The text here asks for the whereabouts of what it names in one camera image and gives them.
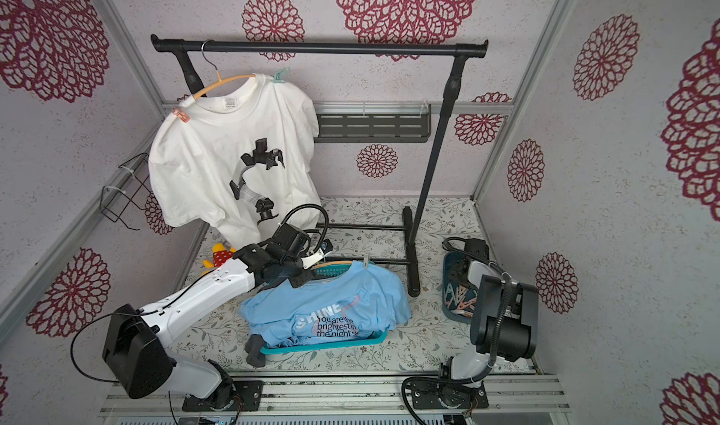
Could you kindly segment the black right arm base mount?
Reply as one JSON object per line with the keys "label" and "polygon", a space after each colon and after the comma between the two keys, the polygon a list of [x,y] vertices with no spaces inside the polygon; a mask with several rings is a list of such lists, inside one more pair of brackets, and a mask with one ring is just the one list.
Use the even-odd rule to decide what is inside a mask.
{"label": "black right arm base mount", "polygon": [[476,410],[489,407],[483,383],[479,387],[467,387],[437,378],[410,377],[403,381],[402,388],[416,410]]}

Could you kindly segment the wooden hanger with metal hook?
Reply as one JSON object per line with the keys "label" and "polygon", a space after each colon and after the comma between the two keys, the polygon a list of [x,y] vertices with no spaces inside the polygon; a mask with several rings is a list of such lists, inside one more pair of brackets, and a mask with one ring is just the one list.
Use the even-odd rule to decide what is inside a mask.
{"label": "wooden hanger with metal hook", "polygon": [[203,96],[206,96],[209,92],[211,92],[215,89],[218,89],[219,87],[224,87],[232,82],[236,82],[236,81],[240,81],[240,80],[247,80],[247,79],[256,77],[255,74],[240,74],[240,75],[234,75],[234,76],[229,76],[229,77],[223,77],[221,75],[221,71],[219,70],[218,65],[215,64],[213,61],[211,61],[206,56],[206,46],[208,46],[208,44],[211,44],[211,42],[214,42],[214,40],[206,40],[202,43],[201,54],[202,54],[202,58],[204,59],[204,61],[206,63],[208,63],[215,70],[217,80],[214,83],[210,84],[209,86],[203,87],[198,92],[194,93],[192,95],[192,98],[194,100],[199,100]]}

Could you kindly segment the dark grey t-shirt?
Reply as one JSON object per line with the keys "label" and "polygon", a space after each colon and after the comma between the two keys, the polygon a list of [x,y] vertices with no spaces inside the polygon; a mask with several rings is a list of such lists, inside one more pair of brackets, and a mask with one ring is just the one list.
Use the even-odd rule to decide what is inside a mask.
{"label": "dark grey t-shirt", "polygon": [[265,347],[266,341],[261,335],[250,335],[245,344],[246,363],[253,368],[266,366],[266,354],[263,352]]}

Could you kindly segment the pink clothespin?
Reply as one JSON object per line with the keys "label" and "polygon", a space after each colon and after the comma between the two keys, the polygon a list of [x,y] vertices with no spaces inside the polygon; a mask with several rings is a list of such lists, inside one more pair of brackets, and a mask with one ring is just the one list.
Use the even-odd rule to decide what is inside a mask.
{"label": "pink clothespin", "polygon": [[177,107],[174,108],[172,110],[172,114],[184,123],[188,123],[191,120],[189,115],[181,108],[177,108]]}

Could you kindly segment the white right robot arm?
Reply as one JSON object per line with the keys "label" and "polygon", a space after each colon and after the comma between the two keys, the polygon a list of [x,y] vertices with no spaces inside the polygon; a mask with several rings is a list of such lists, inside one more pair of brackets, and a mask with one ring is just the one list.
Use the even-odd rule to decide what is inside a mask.
{"label": "white right robot arm", "polygon": [[449,380],[477,385],[500,359],[531,359],[537,348],[538,289],[514,280],[493,261],[483,239],[447,237],[442,248],[444,284],[451,292],[444,313],[470,325],[470,346],[448,363]]}

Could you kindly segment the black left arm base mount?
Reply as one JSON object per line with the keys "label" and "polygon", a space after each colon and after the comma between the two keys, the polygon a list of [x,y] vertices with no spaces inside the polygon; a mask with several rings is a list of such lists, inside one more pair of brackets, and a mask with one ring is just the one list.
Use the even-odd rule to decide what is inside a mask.
{"label": "black left arm base mount", "polygon": [[264,382],[261,380],[234,380],[232,386],[221,382],[206,399],[187,395],[181,410],[188,413],[255,412],[259,409],[263,390]]}

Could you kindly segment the black clothes rack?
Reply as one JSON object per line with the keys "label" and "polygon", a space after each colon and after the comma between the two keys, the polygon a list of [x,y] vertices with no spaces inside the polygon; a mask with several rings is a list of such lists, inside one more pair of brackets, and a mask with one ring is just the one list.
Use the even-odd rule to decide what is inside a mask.
{"label": "black clothes rack", "polygon": [[[185,39],[162,39],[151,36],[151,42],[159,53],[173,55],[181,68],[189,91],[194,94],[203,87],[200,75],[189,57],[191,52],[200,52],[201,41]],[[275,53],[275,54],[313,54],[313,55],[373,55],[373,56],[425,56],[452,57],[453,63],[445,83],[442,103],[438,111],[438,124],[431,128],[435,131],[432,148],[429,153],[426,173],[415,209],[405,207],[401,211],[401,225],[379,224],[331,224],[332,229],[358,231],[392,231],[403,233],[405,256],[403,258],[382,259],[378,262],[388,266],[403,266],[407,270],[408,293],[418,297],[421,293],[419,263],[416,252],[416,236],[425,210],[431,183],[440,158],[446,130],[454,113],[454,107],[461,92],[462,76],[465,65],[470,59],[483,59],[489,49],[488,42],[481,44],[330,44],[330,42],[240,42],[215,41],[208,44],[205,53]]]}

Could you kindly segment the teal perforated tray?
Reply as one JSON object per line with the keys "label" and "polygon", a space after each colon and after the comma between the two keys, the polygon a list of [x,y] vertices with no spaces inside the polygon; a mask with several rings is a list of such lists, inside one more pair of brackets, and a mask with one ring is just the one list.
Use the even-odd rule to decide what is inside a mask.
{"label": "teal perforated tray", "polygon": [[[350,267],[325,267],[324,269],[317,269],[313,270],[316,274],[320,275],[322,279],[335,277],[343,274],[345,271],[350,269]],[[322,344],[303,344],[303,345],[294,345],[294,346],[283,346],[283,347],[268,347],[267,345],[262,350],[266,356],[269,355],[282,355],[282,354],[290,354],[290,353],[297,353],[297,352],[311,352],[311,351],[321,351],[321,350],[330,350],[330,349],[336,349],[336,348],[348,348],[348,347],[356,347],[356,346],[362,346],[362,345],[375,345],[375,344],[381,344],[384,342],[387,338],[388,331],[380,332],[376,331],[373,332],[371,335],[367,336],[364,340],[346,340],[346,341],[339,341],[339,342],[323,342]]]}

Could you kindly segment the yellow plush toy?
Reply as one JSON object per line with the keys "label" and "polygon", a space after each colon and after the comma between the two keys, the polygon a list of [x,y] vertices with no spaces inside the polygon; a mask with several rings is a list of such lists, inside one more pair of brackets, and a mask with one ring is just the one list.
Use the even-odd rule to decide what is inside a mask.
{"label": "yellow plush toy", "polygon": [[231,259],[236,252],[236,249],[226,248],[221,243],[216,243],[212,248],[212,259],[204,260],[202,264],[206,269],[216,269],[221,267],[228,259]]}

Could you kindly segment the mint green clothespin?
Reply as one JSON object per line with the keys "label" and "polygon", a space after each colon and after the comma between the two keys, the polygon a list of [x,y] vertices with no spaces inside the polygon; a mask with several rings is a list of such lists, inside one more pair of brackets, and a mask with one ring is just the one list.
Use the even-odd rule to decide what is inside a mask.
{"label": "mint green clothespin", "polygon": [[290,67],[285,67],[281,69],[272,76],[271,81],[275,84],[284,84],[286,82],[285,76],[288,74],[288,72],[290,72],[290,70]]}

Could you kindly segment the light blue t-shirt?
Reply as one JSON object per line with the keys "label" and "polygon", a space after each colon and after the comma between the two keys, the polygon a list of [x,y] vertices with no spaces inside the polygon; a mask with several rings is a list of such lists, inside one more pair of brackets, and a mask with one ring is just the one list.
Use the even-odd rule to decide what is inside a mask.
{"label": "light blue t-shirt", "polygon": [[238,315],[251,335],[275,348],[364,340],[406,325],[412,310],[398,275],[355,261],[339,276],[264,290]]}

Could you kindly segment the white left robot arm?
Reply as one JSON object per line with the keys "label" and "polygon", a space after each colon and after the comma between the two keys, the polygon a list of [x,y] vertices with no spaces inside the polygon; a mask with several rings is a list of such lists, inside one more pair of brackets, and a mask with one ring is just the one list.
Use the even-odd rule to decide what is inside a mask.
{"label": "white left robot arm", "polygon": [[189,359],[169,351],[191,325],[231,299],[257,287],[309,280],[312,266],[333,250],[326,237],[316,245],[292,224],[272,237],[234,252],[217,269],[183,290],[135,309],[126,304],[108,316],[101,357],[129,398],[158,392],[185,394],[215,410],[237,398],[234,380],[219,363]]}

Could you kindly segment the teal plastic clothespin bin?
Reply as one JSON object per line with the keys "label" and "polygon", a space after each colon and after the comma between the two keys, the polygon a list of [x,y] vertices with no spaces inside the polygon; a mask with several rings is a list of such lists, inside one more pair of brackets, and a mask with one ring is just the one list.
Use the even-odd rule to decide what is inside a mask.
{"label": "teal plastic clothespin bin", "polygon": [[468,278],[470,262],[458,252],[449,252],[442,266],[442,312],[450,320],[472,323],[478,288]]}

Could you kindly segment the black wall shelf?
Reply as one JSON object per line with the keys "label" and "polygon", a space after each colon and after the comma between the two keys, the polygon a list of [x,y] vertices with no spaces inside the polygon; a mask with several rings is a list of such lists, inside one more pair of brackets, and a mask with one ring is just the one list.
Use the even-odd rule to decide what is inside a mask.
{"label": "black wall shelf", "polygon": [[431,137],[429,104],[332,104],[315,106],[318,144],[422,144]]}

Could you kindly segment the white t-shirt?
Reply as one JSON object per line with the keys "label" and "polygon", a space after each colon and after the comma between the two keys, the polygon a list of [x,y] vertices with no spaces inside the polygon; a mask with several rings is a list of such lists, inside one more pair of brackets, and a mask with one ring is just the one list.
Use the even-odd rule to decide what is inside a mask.
{"label": "white t-shirt", "polygon": [[255,78],[222,97],[186,98],[157,131],[148,168],[163,219],[201,220],[240,249],[270,237],[294,207],[291,224],[317,224],[311,179],[319,123],[309,96],[291,83]]}

